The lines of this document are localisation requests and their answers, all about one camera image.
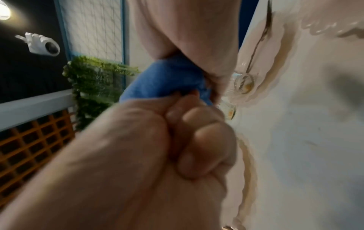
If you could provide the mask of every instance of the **artificial hedge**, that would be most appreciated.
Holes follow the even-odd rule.
[[[86,128],[96,117],[119,100],[126,76],[138,68],[94,57],[76,56],[64,66],[63,76],[73,86],[76,101],[76,129]]]

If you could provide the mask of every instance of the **camera lens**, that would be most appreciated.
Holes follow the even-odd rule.
[[[52,42],[47,42],[45,44],[45,48],[51,54],[57,54],[58,53],[57,46],[55,44],[53,44]]]

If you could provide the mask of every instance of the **black wall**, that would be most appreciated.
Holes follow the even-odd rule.
[[[53,0],[3,0],[12,16],[0,20],[0,103],[70,89],[62,76],[67,63]],[[14,36],[25,32],[50,37],[61,47],[57,57],[29,52]]]

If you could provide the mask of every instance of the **wire mesh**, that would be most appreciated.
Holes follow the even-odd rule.
[[[122,63],[120,0],[59,0],[72,55]]]
[[[75,137],[72,115],[62,110],[0,132],[0,211]]]

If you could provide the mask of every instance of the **white security camera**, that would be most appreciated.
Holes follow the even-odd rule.
[[[20,35],[16,35],[15,37],[27,43],[31,53],[55,57],[61,51],[56,41],[43,35],[25,33],[25,37]]]

